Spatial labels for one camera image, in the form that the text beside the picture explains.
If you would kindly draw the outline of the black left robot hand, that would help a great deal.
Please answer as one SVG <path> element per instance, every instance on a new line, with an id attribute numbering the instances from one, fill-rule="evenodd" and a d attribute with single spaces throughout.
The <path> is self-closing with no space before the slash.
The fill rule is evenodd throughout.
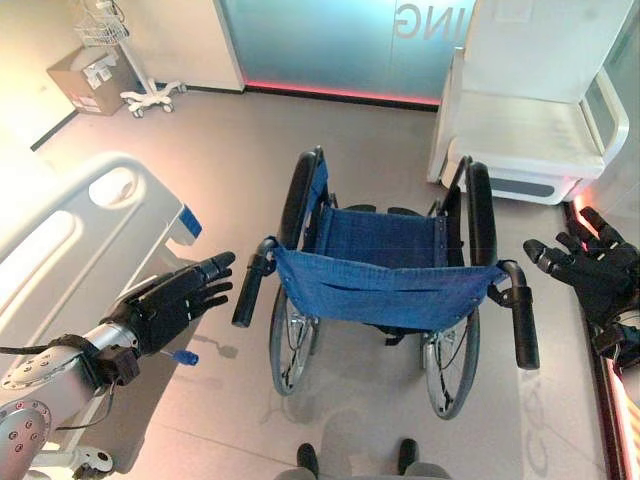
<path id="1" fill-rule="evenodd" d="M 234 261 L 226 251 L 154 278 L 124 295 L 102 321 L 133 333 L 140 354 L 156 354 L 191 321 L 228 302 Z"/>

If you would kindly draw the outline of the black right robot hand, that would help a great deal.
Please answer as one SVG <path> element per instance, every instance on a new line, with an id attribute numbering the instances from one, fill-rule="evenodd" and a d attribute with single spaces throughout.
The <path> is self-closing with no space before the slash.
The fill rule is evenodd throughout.
<path id="1" fill-rule="evenodd" d="M 582 221 L 556 240 L 566 249 L 529 239 L 523 248 L 544 273 L 574 288 L 588 321 L 601 328 L 639 308 L 639 249 L 627 242 L 595 209 L 579 211 Z"/>

